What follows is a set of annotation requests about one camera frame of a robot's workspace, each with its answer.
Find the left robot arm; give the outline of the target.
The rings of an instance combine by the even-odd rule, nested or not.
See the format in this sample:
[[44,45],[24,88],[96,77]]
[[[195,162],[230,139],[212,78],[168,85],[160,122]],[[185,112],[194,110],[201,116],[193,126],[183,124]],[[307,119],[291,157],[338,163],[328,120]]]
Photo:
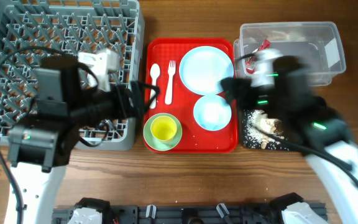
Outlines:
[[13,177],[5,223],[50,223],[61,182],[79,134],[107,119],[139,118],[151,102],[144,90],[159,87],[132,81],[130,87],[108,84],[106,74],[94,73],[93,54],[88,61],[73,55],[42,59],[36,69],[36,113],[21,118],[9,131],[8,161]]

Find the white plastic fork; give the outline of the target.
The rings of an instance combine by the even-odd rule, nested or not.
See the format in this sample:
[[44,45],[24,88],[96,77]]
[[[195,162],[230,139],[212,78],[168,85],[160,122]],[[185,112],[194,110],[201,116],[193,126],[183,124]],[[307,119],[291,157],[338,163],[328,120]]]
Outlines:
[[176,61],[171,60],[168,64],[168,83],[167,90],[165,94],[165,104],[170,105],[173,98],[173,76],[176,73]]

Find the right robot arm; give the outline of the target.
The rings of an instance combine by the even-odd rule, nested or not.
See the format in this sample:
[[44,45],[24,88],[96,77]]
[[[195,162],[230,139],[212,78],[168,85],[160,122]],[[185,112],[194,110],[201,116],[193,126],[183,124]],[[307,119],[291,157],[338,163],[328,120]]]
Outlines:
[[278,119],[287,141],[268,137],[302,154],[325,186],[343,223],[358,223],[358,145],[341,115],[308,85],[308,67],[297,57],[274,59],[271,69],[253,78],[221,80],[227,103],[240,110],[262,110]]

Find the yellow plastic cup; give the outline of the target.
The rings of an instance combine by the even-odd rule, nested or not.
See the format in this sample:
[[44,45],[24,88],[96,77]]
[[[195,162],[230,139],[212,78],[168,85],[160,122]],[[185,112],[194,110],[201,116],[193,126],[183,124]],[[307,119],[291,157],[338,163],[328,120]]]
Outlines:
[[152,136],[160,142],[172,141],[177,129],[175,120],[167,115],[158,116],[150,126]]

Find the light blue small bowl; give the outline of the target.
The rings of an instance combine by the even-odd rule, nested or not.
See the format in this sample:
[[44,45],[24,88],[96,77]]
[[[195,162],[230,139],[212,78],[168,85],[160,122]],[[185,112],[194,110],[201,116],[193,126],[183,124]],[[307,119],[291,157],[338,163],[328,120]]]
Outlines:
[[195,103],[193,117],[201,128],[207,131],[219,131],[229,124],[232,111],[223,97],[205,95]]

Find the green saucer bowl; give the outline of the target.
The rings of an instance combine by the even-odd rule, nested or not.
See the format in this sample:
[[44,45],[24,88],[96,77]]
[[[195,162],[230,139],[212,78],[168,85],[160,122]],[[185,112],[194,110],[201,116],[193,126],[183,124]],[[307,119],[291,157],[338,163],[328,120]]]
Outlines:
[[[152,121],[155,118],[157,118],[158,116],[162,116],[162,115],[167,115],[167,116],[173,118],[177,124],[177,128],[178,128],[177,133],[176,133],[175,137],[173,138],[173,140],[170,142],[160,142],[159,140],[155,139],[152,136],[152,133],[150,130]],[[150,148],[152,148],[156,151],[168,151],[168,150],[173,149],[180,142],[181,137],[182,137],[182,126],[181,126],[180,121],[176,117],[174,117],[174,115],[168,114],[168,113],[158,113],[158,114],[151,116],[145,122],[143,136],[144,136],[145,142],[149,145]]]

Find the white plastic spoon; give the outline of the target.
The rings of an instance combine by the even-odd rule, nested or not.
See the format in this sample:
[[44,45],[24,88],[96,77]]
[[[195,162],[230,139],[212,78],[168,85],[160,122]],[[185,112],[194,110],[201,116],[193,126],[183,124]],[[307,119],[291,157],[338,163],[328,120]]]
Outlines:
[[[154,63],[150,69],[150,77],[152,78],[152,85],[157,85],[157,78],[160,76],[160,67],[157,63]],[[156,107],[156,99],[154,99],[150,104],[150,109],[154,109]]]

